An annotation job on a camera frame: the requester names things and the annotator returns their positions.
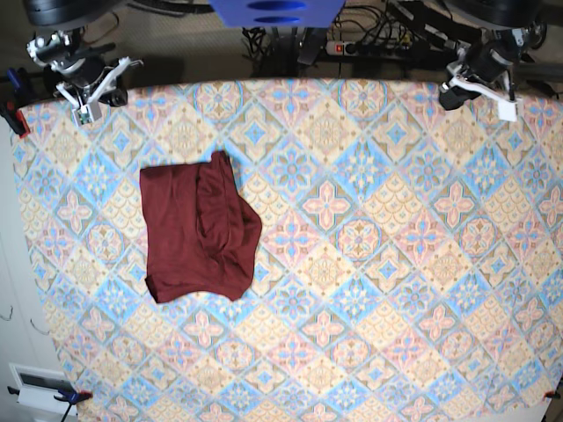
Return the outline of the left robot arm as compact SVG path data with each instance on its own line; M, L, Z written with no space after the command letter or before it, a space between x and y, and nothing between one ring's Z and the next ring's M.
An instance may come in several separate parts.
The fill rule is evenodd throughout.
M528 49L541 40L545 23L538 17L540 1L446 1L445 6L481 27L469 47L457 50L447 66L450 80L439 88L446 111L485 96L498 105L516 107L512 70Z

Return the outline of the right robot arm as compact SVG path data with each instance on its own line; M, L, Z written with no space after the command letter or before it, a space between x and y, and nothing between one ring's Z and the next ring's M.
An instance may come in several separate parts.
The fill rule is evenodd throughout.
M104 58L114 49L113 43L88 45L80 29L38 35L26 45L34 63L48 74L48 89L74 107L89 101L112 107L128 103L121 75L130 65L122 66L119 60L106 62Z

